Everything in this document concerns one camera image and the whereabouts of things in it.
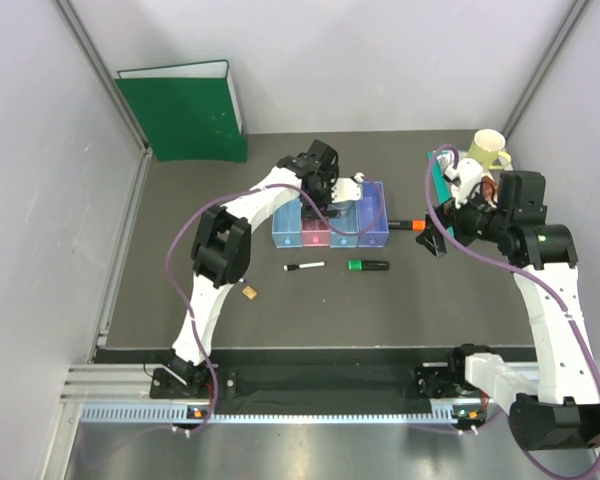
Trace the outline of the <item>purple drawer box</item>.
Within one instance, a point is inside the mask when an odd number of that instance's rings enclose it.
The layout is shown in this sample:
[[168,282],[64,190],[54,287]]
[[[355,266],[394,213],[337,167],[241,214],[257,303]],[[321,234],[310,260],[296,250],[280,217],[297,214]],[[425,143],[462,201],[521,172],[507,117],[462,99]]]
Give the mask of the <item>purple drawer box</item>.
[[383,248],[389,238],[389,227],[384,187],[381,181],[363,183],[363,197],[357,204],[359,230],[369,227],[374,220],[373,228],[360,235],[359,248]]

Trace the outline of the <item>crumpled silver wrapper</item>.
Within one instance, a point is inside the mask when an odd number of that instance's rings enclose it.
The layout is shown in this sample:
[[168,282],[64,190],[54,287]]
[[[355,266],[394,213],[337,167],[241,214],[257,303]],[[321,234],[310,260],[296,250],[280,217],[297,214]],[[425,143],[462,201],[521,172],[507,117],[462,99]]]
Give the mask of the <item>crumpled silver wrapper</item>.
[[439,169],[442,173],[445,173],[447,169],[454,164],[455,155],[452,151],[444,150],[437,157]]

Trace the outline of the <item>light blue drawer box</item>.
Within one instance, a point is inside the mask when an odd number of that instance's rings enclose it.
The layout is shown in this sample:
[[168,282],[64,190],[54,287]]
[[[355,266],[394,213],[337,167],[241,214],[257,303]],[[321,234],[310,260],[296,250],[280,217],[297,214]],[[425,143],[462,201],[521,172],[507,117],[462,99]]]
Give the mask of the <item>light blue drawer box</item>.
[[331,248],[353,249],[358,246],[359,220],[357,203],[346,216],[331,218]]

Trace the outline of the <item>small yellow eraser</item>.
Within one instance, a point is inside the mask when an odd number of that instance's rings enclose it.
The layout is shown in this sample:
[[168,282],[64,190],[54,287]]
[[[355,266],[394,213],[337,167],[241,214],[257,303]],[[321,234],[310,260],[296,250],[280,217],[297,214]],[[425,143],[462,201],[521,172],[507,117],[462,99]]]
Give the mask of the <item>small yellow eraser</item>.
[[257,296],[257,292],[250,286],[246,286],[243,289],[243,294],[250,300],[253,300]]

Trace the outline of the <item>orange highlighter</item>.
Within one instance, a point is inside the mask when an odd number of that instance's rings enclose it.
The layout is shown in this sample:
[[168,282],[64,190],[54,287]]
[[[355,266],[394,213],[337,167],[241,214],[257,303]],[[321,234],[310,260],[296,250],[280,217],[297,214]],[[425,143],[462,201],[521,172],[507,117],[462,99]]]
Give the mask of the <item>orange highlighter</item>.
[[421,232],[426,228],[425,220],[389,220],[390,230],[417,231]]

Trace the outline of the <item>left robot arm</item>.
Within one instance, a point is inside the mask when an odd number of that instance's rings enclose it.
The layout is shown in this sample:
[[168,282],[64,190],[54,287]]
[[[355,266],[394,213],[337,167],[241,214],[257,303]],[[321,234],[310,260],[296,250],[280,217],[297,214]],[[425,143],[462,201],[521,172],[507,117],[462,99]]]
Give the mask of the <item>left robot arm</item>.
[[215,383],[209,359],[213,332],[228,293],[249,267],[252,233],[275,210],[300,196],[323,212],[333,201],[338,177],[338,153],[315,140],[306,152],[279,160],[249,190],[202,207],[176,235],[181,239],[188,227],[198,224],[191,251],[193,283],[189,295],[173,276],[176,243],[165,259],[167,274],[185,303],[183,324],[173,343],[174,354],[166,366],[172,384],[183,395],[196,396]]

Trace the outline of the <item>blue end drawer box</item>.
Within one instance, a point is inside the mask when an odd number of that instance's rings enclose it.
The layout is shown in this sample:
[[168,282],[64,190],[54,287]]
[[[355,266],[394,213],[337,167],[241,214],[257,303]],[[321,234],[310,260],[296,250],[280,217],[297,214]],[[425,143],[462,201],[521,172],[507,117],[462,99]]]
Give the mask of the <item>blue end drawer box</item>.
[[299,198],[282,205],[274,212],[271,233],[276,248],[303,246],[301,212],[302,203]]

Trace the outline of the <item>black white marker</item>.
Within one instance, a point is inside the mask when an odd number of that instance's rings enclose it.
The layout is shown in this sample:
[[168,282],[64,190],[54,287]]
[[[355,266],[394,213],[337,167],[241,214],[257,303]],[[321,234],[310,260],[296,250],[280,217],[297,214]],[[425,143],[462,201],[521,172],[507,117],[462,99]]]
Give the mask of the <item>black white marker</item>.
[[291,271],[297,271],[297,270],[303,270],[303,269],[321,268],[321,267],[325,267],[325,266],[326,266],[325,261],[293,263],[293,264],[284,265],[283,270],[285,272],[291,272]]

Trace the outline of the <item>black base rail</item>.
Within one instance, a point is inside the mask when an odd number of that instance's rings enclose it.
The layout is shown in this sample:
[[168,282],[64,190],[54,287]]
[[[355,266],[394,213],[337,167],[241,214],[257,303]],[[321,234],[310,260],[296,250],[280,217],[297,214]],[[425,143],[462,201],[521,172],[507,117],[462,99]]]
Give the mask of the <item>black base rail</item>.
[[215,400],[215,413],[255,418],[429,413],[433,399],[467,398],[447,349],[219,350],[212,365],[158,361],[150,396]]

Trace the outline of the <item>clear paperclip jar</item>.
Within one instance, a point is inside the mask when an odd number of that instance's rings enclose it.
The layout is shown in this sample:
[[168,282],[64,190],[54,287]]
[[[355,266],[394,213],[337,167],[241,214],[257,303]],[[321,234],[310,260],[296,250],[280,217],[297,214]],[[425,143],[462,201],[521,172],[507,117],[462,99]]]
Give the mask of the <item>clear paperclip jar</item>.
[[340,218],[346,216],[354,205],[354,201],[332,203],[328,207],[327,212],[329,213],[330,218]]

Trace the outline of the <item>teal tray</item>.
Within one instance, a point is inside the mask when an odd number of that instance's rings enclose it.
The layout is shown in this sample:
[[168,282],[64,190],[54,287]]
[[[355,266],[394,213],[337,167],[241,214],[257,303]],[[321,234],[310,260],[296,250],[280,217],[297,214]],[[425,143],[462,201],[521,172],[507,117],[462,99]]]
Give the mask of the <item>teal tray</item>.
[[[455,155],[455,161],[454,161],[454,166],[457,165],[457,163],[462,160],[468,158],[465,152],[459,152],[457,155]],[[450,188],[449,188],[449,184],[447,183],[447,180],[444,177],[444,173],[442,173],[439,169],[438,163],[435,160],[432,170],[431,170],[431,177],[433,180],[433,185],[434,185],[434,189],[437,195],[437,199],[440,203],[444,203],[449,199],[452,199],[451,193],[450,193]],[[478,185],[476,185],[473,190],[472,190],[472,196],[474,196],[477,191],[478,191]]]

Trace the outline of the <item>pink drawer box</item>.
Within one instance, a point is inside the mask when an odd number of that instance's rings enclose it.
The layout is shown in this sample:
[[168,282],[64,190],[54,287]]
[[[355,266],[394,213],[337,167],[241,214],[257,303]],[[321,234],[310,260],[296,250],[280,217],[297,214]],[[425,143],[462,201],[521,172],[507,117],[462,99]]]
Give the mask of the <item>pink drawer box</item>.
[[301,237],[305,248],[329,248],[330,225],[320,219],[303,219]]

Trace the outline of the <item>red brown box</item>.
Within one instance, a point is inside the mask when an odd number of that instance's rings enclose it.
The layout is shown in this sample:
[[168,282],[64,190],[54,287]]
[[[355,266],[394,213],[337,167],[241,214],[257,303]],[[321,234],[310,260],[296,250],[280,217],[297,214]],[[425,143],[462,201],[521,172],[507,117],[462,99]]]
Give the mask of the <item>red brown box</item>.
[[482,194],[490,205],[496,205],[498,200],[498,185],[489,178],[484,179],[482,181]]

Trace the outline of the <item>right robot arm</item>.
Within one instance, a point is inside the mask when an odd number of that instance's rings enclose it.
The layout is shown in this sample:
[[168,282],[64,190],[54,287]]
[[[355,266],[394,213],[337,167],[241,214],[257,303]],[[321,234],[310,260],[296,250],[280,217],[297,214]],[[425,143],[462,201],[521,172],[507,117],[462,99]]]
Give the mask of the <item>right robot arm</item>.
[[527,452],[596,448],[600,452],[600,372],[586,336],[578,294],[578,257],[570,230],[546,221],[545,177],[505,171],[486,192],[482,171],[443,174],[450,197],[428,206],[418,242],[436,256],[452,243],[463,253],[475,240],[493,243],[512,273],[528,314],[538,379],[513,370],[493,349],[456,349],[446,380],[456,394],[484,392],[506,412],[518,446]]

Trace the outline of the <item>green highlighter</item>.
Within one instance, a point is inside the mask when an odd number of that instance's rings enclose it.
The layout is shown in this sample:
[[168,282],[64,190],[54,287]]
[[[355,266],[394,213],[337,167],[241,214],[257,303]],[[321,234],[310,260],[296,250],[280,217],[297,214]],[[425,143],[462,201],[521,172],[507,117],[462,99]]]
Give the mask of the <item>green highlighter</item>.
[[389,262],[383,260],[349,260],[347,266],[349,271],[388,271],[390,269]]

